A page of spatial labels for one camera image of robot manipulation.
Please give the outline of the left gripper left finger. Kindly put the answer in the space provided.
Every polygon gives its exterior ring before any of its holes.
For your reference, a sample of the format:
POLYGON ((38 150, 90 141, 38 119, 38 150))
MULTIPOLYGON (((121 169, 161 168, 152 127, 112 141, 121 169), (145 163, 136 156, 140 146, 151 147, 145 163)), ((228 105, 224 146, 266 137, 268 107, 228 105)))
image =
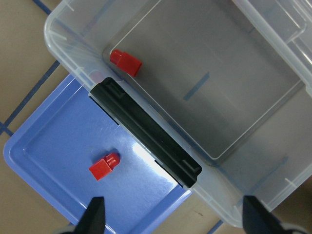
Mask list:
POLYGON ((105 232, 104 197, 93 197, 74 229, 75 234, 103 234, 105 232))

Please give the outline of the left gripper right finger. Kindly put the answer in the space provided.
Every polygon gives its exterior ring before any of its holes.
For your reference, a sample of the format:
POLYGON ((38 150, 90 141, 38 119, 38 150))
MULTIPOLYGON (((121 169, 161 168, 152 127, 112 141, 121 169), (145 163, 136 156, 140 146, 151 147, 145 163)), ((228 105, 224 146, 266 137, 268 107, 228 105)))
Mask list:
POLYGON ((252 195, 243 197, 243 229, 247 234, 287 234, 277 219, 252 195))

